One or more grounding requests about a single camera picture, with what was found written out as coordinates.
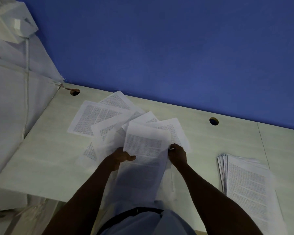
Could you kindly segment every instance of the shirt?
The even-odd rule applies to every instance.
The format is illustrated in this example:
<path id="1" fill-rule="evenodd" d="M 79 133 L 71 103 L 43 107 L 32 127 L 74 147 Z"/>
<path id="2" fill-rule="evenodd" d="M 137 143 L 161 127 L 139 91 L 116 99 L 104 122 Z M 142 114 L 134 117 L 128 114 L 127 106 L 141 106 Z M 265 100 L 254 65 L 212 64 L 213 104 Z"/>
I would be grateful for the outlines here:
<path id="1" fill-rule="evenodd" d="M 155 201 L 155 203 L 145 204 L 131 204 L 127 201 L 121 201 L 112 204 L 106 209 L 100 222 L 95 224 L 94 233 L 96 234 L 102 225 L 113 216 L 125 212 L 127 210 L 136 207 L 152 207 L 152 208 L 163 208 L 161 201 Z M 136 216 L 130 216 L 121 221 L 118 224 L 106 229 L 101 235 L 160 235 L 160 234 L 171 234 L 171 235 L 196 235 L 195 231 L 188 225 L 180 216 L 174 213 L 172 210 L 164 209 L 161 214 L 154 212 L 143 212 Z"/>

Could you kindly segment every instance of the desk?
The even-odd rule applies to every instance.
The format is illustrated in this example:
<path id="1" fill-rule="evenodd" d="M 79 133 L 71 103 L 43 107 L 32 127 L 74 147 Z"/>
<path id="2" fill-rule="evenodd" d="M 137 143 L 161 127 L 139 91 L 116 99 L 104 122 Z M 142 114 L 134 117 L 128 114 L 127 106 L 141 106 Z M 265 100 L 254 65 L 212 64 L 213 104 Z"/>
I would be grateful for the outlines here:
<path id="1" fill-rule="evenodd" d="M 276 192 L 289 235 L 294 234 L 294 130 L 258 123 L 276 178 Z"/>
<path id="2" fill-rule="evenodd" d="M 81 93 L 72 96 L 63 88 L 57 92 L 1 172 L 0 187 L 68 201 L 92 174 L 75 163 L 91 139 L 66 131 L 83 101 L 99 102 L 111 93 L 71 84 L 65 87 L 78 88 Z M 256 122 L 136 97 L 129 99 L 146 112 L 153 111 L 159 120 L 177 117 L 194 151 L 188 154 L 189 164 L 219 189 L 219 154 L 257 158 L 267 164 Z M 211 117 L 217 118 L 219 125 L 210 124 Z M 172 209 L 193 229 L 205 231 L 184 180 L 174 172 L 177 200 L 171 204 Z"/>

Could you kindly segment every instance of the paper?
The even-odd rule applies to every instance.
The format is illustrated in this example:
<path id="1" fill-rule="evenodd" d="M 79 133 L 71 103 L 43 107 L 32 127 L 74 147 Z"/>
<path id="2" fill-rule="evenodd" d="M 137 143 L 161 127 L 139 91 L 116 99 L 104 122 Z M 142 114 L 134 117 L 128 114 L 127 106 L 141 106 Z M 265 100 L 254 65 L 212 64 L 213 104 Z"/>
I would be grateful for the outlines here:
<path id="1" fill-rule="evenodd" d="M 76 160 L 76 164 L 88 169 L 88 168 L 97 168 L 101 162 L 98 162 L 98 156 L 95 152 L 93 143 L 91 142 L 88 147 L 85 149 L 83 154 L 79 156 Z"/>
<path id="2" fill-rule="evenodd" d="M 264 235 L 286 235 L 268 167 L 259 160 L 229 154 L 217 159 L 223 192 L 245 210 Z"/>
<path id="3" fill-rule="evenodd" d="M 149 111 L 146 114 L 143 114 L 140 117 L 133 119 L 133 122 L 144 124 L 144 123 L 158 122 L 158 119 L 151 111 Z M 127 131 L 128 126 L 129 126 L 129 123 L 122 125 L 122 128 L 125 132 Z"/>
<path id="4" fill-rule="evenodd" d="M 109 106 L 115 106 L 125 110 L 135 110 L 141 114 L 145 113 L 141 108 L 135 106 L 133 102 L 131 102 L 121 91 L 114 92 L 99 103 Z"/>
<path id="5" fill-rule="evenodd" d="M 165 170 L 155 200 L 171 202 L 176 200 L 174 174 L 171 167 Z"/>
<path id="6" fill-rule="evenodd" d="M 168 130 L 171 133 L 171 144 L 176 143 L 177 145 L 180 145 L 181 147 L 183 147 L 186 153 L 192 152 L 191 145 L 177 118 L 151 122 L 145 125 L 153 128 Z"/>
<path id="7" fill-rule="evenodd" d="M 112 154 L 119 147 L 124 145 L 124 140 L 115 140 L 114 142 L 104 143 L 102 145 L 98 145 L 94 148 L 95 154 L 97 156 L 97 162 L 100 164 L 107 156 Z"/>
<path id="8" fill-rule="evenodd" d="M 134 114 L 132 114 L 131 117 L 129 117 L 127 120 L 118 122 L 106 135 L 105 143 L 110 143 L 115 140 L 121 140 L 121 139 L 123 139 L 123 142 L 124 142 L 126 131 L 122 128 L 122 126 L 125 124 L 128 124 L 131 121 L 134 122 L 137 118 L 140 118 L 141 116 L 142 116 L 141 113 L 139 113 L 138 111 L 135 111 Z"/>
<path id="9" fill-rule="evenodd" d="M 170 133 L 134 122 L 129 123 L 124 151 L 136 160 L 120 164 L 114 200 L 153 202 L 165 171 Z"/>
<path id="10" fill-rule="evenodd" d="M 97 124 L 126 112 L 128 112 L 128 110 L 96 102 L 84 101 L 67 132 L 92 137 L 94 135 L 90 127 L 93 124 Z"/>
<path id="11" fill-rule="evenodd" d="M 92 130 L 93 136 L 95 138 L 95 144 L 101 145 L 104 143 L 106 135 L 110 130 L 114 128 L 117 123 L 124 124 L 130 120 L 133 115 L 137 115 L 136 111 L 128 110 L 126 113 L 114 116 L 112 118 L 106 119 L 102 122 L 92 125 L 90 128 Z"/>

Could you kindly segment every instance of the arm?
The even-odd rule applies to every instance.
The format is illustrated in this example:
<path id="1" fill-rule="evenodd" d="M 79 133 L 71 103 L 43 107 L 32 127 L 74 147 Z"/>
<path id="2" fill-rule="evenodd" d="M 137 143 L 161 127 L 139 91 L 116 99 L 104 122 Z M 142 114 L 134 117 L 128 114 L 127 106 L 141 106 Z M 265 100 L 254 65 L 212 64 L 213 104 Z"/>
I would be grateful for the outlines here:
<path id="1" fill-rule="evenodd" d="M 204 180 L 187 164 L 186 153 L 181 146 L 172 144 L 171 148 L 174 149 L 169 150 L 168 157 L 184 178 L 209 235 L 262 235 L 254 221 L 238 204 Z"/>
<path id="2" fill-rule="evenodd" d="M 118 148 L 106 157 L 90 178 L 51 219 L 42 235 L 90 234 L 110 173 L 117 170 L 121 162 L 133 161 L 135 158 L 123 152 L 123 148 Z"/>

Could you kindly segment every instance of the grommet hole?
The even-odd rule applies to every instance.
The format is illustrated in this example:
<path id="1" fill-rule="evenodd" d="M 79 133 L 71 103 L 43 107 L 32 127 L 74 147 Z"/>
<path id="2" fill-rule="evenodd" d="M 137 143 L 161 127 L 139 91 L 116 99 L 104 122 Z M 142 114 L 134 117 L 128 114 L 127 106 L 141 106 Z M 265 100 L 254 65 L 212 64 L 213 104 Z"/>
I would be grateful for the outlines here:
<path id="1" fill-rule="evenodd" d="M 212 124 L 212 125 L 218 125 L 219 124 L 219 120 L 215 117 L 211 117 L 209 119 L 209 122 Z"/>

